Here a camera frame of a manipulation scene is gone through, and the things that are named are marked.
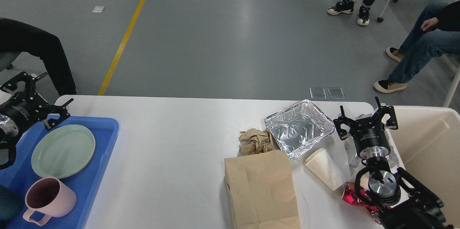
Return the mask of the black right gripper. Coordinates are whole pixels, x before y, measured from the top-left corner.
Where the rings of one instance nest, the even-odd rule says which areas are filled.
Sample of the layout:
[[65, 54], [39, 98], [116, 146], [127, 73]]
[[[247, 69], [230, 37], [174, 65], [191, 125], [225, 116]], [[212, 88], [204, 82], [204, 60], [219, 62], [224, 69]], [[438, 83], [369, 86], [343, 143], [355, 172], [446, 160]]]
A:
[[360, 127], [360, 123], [345, 115], [343, 106], [340, 106], [340, 115], [333, 120], [340, 140], [353, 136], [355, 150], [362, 160], [371, 157], [387, 157], [391, 147], [385, 129], [397, 130], [398, 122], [394, 106], [383, 106], [378, 97], [375, 97], [377, 108], [367, 121], [368, 128]]

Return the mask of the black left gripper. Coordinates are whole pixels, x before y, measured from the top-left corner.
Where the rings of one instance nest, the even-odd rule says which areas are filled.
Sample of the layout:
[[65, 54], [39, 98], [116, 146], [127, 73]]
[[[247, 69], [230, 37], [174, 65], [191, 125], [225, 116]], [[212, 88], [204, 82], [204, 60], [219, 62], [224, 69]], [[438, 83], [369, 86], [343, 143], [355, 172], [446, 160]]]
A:
[[[74, 98], [61, 106], [45, 104], [45, 100], [35, 101], [40, 96], [36, 93], [36, 83], [47, 75], [47, 72], [41, 75], [20, 72], [1, 86], [1, 91], [16, 99], [1, 104], [1, 138], [21, 137], [39, 121], [46, 130], [51, 130], [70, 117], [67, 106]], [[58, 114], [59, 117], [49, 119], [50, 114]]]

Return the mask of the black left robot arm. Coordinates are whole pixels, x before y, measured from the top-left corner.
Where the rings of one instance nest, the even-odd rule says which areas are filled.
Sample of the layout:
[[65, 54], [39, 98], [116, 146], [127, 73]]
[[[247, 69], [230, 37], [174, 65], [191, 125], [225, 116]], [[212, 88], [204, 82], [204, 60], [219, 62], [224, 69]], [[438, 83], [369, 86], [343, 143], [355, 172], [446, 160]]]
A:
[[1, 91], [11, 97], [0, 105], [0, 149], [7, 153], [7, 159], [0, 168], [12, 166], [16, 160], [16, 145], [32, 126], [42, 122], [46, 130], [51, 130], [70, 117], [67, 106], [49, 104], [36, 92], [36, 82], [48, 75], [38, 76], [20, 72], [1, 86]]

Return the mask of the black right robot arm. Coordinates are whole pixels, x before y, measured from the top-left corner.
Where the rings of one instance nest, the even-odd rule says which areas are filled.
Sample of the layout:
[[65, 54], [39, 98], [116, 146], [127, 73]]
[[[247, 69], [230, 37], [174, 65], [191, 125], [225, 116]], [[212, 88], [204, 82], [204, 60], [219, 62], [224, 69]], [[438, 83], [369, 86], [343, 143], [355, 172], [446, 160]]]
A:
[[374, 218], [385, 229], [453, 229], [441, 211], [442, 200], [404, 168], [390, 169], [391, 153], [386, 129], [397, 130], [394, 106], [383, 106], [369, 116], [350, 119], [340, 106], [333, 120], [341, 140], [353, 138], [355, 155], [363, 164], [355, 177], [358, 199], [377, 209]]

